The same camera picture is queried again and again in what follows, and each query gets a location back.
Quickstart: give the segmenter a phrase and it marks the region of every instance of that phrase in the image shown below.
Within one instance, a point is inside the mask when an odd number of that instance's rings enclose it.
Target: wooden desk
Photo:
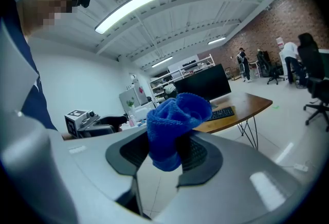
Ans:
[[[256,114],[259,114],[261,111],[269,107],[273,102],[269,99],[258,97],[256,95],[247,94],[246,92],[232,92],[231,94],[224,96],[212,103],[217,105],[217,107],[213,109],[213,111],[231,106],[234,111],[234,116],[217,119],[209,122],[204,122],[198,127],[196,127],[195,130],[206,132],[206,133],[215,133],[227,129],[229,127],[232,127],[234,125],[238,125],[239,129],[241,127],[240,132],[243,135],[246,134],[245,133],[246,126],[249,127],[248,119],[251,117],[254,118]],[[244,128],[242,126],[243,121],[246,121],[246,125]]]

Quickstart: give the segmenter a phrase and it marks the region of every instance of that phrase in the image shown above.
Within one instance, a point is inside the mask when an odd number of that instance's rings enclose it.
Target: person in white shirt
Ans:
[[[279,53],[287,65],[287,74],[289,83],[293,83],[293,73],[291,72],[291,65],[294,67],[296,74],[299,76],[299,84],[302,87],[306,86],[306,78],[305,74],[302,71],[302,68],[299,65],[297,60],[298,52],[297,52],[297,45],[293,42],[287,42],[284,44],[282,51]]]

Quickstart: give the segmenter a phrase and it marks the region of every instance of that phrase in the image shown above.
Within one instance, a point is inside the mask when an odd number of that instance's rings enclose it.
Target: white ceiling beam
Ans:
[[[264,9],[266,9],[266,7],[268,7],[268,5],[270,5],[273,1],[274,0],[263,0],[261,2],[261,4],[259,6],[257,6],[255,8],[255,10],[253,12],[251,12],[244,21],[241,22],[241,24],[239,24],[235,29],[233,29],[233,31],[222,42],[217,43],[217,44],[214,43],[213,45],[207,45],[208,42],[204,41],[204,42],[196,44],[195,46],[190,46],[188,50],[179,50],[178,52],[174,52],[173,54],[171,54],[171,56],[174,57],[172,60],[170,60],[169,62],[166,62],[164,64],[160,64],[156,68],[150,69],[150,71],[148,71],[148,73],[157,74],[157,73],[161,72],[162,70],[166,69],[168,65],[174,64],[174,63],[180,61],[182,58],[183,59],[188,58],[192,55],[195,55],[195,54],[198,54],[198,53],[224,45],[232,37],[234,37],[234,35],[236,35],[240,30],[242,30],[250,21],[252,21],[258,14],[260,14]],[[161,61],[161,59],[158,59],[157,61],[152,63],[152,65],[156,64],[159,61]],[[146,70],[149,68],[150,68],[150,66],[144,67],[141,69]]]
[[[178,6],[182,6],[182,5],[189,5],[191,3],[195,3],[195,2],[203,2],[203,1],[211,1],[211,0],[176,0],[170,3],[165,3],[162,6],[158,6],[154,9],[151,9],[145,13],[143,13],[142,15],[139,16],[139,18],[144,21],[145,19],[147,19],[150,16],[153,16],[155,14],[158,14],[160,12],[164,12],[166,10],[170,10],[173,8],[176,8]],[[240,2],[241,0],[215,0],[215,1],[219,1],[219,2],[223,2],[223,1],[230,1],[230,2]],[[252,4],[257,4],[259,5],[260,2],[258,0],[244,0],[245,3],[252,3]],[[118,30],[114,31],[111,35],[109,35],[108,37],[106,37],[99,45],[98,45],[98,51],[97,54],[101,54],[104,50],[106,50],[107,48],[109,48],[109,46],[111,44],[113,44],[116,40],[118,40],[119,38],[121,38],[122,36],[125,35],[125,32],[130,30],[133,27],[137,27],[140,25],[140,22],[137,18],[134,18],[131,21],[128,21],[126,24],[124,24],[123,26],[121,26]]]
[[[240,23],[241,22],[239,20],[232,20],[232,21],[228,21],[227,23],[226,22],[219,22],[219,23],[216,23],[216,24],[205,25],[203,27],[195,27],[194,29],[186,30],[182,34],[178,34],[176,36],[173,36],[171,39],[166,39],[165,41],[162,41],[162,42],[158,43],[157,47],[158,47],[158,49],[160,49],[160,48],[162,48],[162,47],[164,47],[164,46],[166,46],[170,43],[173,43],[173,42],[178,41],[180,39],[186,38],[188,36],[191,36],[191,35],[206,31],[206,30],[221,28],[225,24],[227,26],[232,26],[232,25],[238,25]],[[137,59],[153,52],[154,50],[155,50],[154,47],[149,47],[148,50],[144,49],[143,52],[139,52],[137,55],[134,55],[132,58],[130,58],[130,60],[133,62],[133,61],[135,61],[135,60],[137,60]]]

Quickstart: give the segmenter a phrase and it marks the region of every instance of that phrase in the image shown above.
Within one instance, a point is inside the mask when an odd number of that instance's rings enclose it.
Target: black computer monitor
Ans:
[[[175,82],[178,93],[190,92],[210,101],[231,92],[221,64]]]

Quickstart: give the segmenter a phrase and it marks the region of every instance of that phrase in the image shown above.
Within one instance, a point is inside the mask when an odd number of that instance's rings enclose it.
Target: refrigerator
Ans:
[[[148,102],[144,89],[139,84],[135,84],[133,88],[130,88],[125,92],[119,94],[119,98],[122,107],[127,114],[131,110],[131,108],[127,104],[127,101],[133,101],[134,107],[143,105]]]

